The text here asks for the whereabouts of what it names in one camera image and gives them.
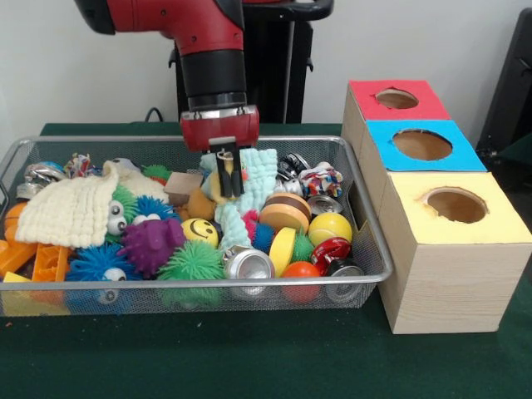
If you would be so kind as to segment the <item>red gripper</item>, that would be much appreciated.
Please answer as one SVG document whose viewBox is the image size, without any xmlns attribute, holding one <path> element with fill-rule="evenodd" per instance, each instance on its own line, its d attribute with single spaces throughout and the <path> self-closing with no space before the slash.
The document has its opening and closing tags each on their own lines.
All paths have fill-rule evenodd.
<svg viewBox="0 0 532 399">
<path fill-rule="evenodd" d="M 207 151 L 222 142 L 254 146 L 259 139 L 259 110 L 255 105 L 210 111 L 185 111 L 180 126 L 189 150 Z M 224 198 L 244 192 L 239 148 L 216 154 L 220 193 Z"/>
</svg>

